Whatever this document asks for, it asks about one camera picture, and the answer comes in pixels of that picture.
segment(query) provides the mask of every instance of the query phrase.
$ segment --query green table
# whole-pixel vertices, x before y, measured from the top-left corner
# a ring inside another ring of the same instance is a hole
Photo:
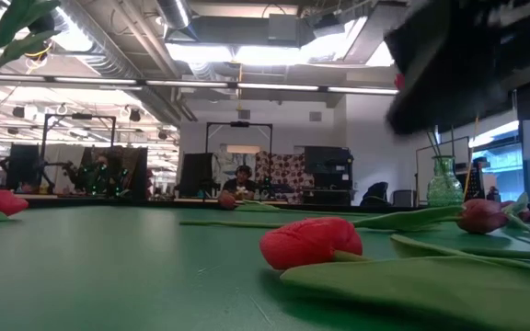
[[[0,223],[0,330],[401,330],[413,318],[311,297],[279,282],[259,251],[266,230],[179,226],[182,220],[289,222],[308,214],[74,207]],[[514,240],[412,234],[455,248],[530,250]],[[360,231],[371,258],[395,258],[385,233]]]

